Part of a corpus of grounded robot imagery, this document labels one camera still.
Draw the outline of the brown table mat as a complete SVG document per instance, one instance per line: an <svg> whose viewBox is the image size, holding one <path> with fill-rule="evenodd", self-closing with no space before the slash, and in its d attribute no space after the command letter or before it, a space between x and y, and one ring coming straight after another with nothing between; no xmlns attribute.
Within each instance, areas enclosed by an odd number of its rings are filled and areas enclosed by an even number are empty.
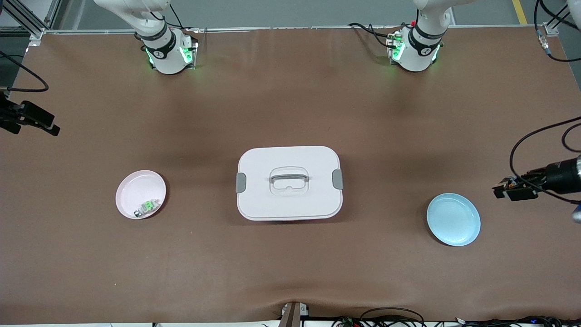
<svg viewBox="0 0 581 327"><path fill-rule="evenodd" d="M581 114L571 68L533 34L452 29L434 65L408 73L351 29L208 33L176 76L150 69L132 35L45 36L24 63L49 91L12 99L61 131L0 131L0 324L270 320L292 301L328 316L580 318L574 207L492 193L522 136ZM241 216L241 155L301 145L338 154L341 210ZM167 197L133 220L115 195L139 170ZM445 193L479 212L469 245L428 228Z"/></svg>

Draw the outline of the metal table edge bracket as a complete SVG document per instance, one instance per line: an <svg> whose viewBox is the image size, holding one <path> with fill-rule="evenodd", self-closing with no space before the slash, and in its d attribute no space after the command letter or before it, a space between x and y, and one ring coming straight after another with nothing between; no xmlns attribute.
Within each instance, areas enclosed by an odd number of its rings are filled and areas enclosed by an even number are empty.
<svg viewBox="0 0 581 327"><path fill-rule="evenodd" d="M278 327L305 327L309 306L302 302L288 302L282 307L281 314Z"/></svg>

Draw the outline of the green switch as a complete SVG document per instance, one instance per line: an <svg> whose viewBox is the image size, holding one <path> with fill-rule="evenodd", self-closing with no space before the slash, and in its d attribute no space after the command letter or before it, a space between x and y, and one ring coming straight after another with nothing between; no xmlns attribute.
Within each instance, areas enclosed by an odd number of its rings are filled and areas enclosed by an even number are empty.
<svg viewBox="0 0 581 327"><path fill-rule="evenodd" d="M133 215L136 218L143 218L149 214L154 213L160 207L158 199L150 199L149 201L143 202L134 212Z"/></svg>

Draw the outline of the aluminium frame profile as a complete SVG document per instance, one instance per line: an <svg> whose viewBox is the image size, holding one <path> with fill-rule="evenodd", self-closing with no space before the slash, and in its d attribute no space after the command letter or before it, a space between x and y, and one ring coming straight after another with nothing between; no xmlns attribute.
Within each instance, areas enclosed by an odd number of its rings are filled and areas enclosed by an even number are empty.
<svg viewBox="0 0 581 327"><path fill-rule="evenodd" d="M39 40L53 29L63 0L0 0L0 35Z"/></svg>
<svg viewBox="0 0 581 327"><path fill-rule="evenodd" d="M558 35L562 28L581 32L581 0L540 0L539 6L548 16L543 23L548 35Z"/></svg>

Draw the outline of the white lidded box grey latches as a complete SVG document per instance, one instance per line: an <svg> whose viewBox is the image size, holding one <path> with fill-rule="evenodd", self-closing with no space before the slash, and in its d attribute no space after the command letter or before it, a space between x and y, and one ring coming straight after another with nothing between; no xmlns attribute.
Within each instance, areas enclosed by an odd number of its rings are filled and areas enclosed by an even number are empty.
<svg viewBox="0 0 581 327"><path fill-rule="evenodd" d="M343 205L340 158L326 146L250 149L239 159L235 192L249 221L331 218Z"/></svg>

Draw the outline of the blue round plate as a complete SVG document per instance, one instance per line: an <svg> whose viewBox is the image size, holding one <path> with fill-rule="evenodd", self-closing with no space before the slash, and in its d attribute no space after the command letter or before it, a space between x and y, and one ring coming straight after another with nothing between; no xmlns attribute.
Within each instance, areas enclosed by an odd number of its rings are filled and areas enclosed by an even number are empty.
<svg viewBox="0 0 581 327"><path fill-rule="evenodd" d="M427 208L430 232L448 246L461 247L474 242L481 231L481 217L475 205L462 195L436 195Z"/></svg>

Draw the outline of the pink round plate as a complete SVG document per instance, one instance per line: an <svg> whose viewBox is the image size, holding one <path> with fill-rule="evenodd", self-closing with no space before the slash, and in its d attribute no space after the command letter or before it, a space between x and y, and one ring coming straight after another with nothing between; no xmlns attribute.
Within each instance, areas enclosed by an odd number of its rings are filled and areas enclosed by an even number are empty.
<svg viewBox="0 0 581 327"><path fill-rule="evenodd" d="M167 197L167 185L162 176L152 170L139 170L129 174L118 186L115 203L123 217L142 220L153 217L160 211ZM145 201L158 199L157 211L143 218L136 218L133 212Z"/></svg>

